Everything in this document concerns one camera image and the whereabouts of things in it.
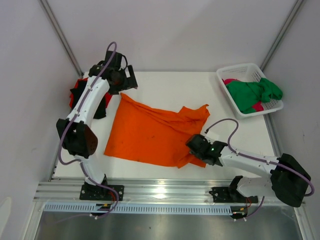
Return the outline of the orange t shirt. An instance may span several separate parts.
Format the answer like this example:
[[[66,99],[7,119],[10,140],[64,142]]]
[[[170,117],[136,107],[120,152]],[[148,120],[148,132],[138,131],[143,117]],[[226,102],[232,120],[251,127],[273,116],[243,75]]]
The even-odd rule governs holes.
[[[162,167],[206,163],[190,154],[187,140],[199,134],[210,112],[182,107],[179,112],[152,108],[121,94],[104,155]]]

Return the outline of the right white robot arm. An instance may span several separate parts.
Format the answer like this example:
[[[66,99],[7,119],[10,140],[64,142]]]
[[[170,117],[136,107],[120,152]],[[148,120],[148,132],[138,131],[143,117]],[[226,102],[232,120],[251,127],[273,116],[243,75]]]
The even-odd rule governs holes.
[[[311,181],[310,175],[290,154],[264,156],[233,149],[229,142],[209,141],[194,134],[187,142],[189,152],[204,163],[231,167],[255,174],[253,178],[236,176],[228,189],[234,202],[245,197],[276,197],[284,204],[299,208]]]

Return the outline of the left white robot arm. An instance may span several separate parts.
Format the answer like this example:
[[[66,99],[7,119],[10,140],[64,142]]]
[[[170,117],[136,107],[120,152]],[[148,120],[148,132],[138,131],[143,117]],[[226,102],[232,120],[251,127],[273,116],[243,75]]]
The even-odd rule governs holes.
[[[106,177],[96,156],[98,138],[91,130],[92,121],[106,94],[118,95],[137,87],[133,66],[128,64],[127,57],[107,50],[105,59],[90,68],[83,92],[69,115],[56,123],[60,138],[58,149],[67,150],[74,157],[65,162],[59,153],[59,162],[64,166],[78,162],[85,182],[93,185],[90,192],[97,200],[105,199],[109,188],[102,184]]]

